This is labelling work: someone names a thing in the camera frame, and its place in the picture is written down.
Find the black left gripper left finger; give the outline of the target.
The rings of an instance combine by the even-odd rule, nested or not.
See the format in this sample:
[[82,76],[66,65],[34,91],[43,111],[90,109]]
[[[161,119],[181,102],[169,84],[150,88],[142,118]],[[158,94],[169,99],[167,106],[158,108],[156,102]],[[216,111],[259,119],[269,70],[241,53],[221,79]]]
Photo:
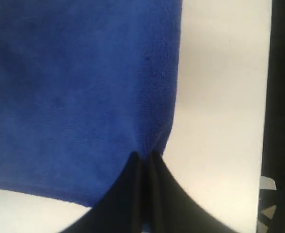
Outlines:
[[118,179],[104,197],[70,225],[66,233],[141,233],[143,161],[130,154]]

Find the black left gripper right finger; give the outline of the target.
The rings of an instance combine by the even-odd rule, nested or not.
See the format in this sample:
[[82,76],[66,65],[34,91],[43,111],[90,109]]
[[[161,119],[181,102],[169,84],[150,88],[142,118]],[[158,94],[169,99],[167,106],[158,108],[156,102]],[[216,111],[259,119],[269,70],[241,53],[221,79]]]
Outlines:
[[148,157],[152,233],[231,233],[179,185],[156,151]]

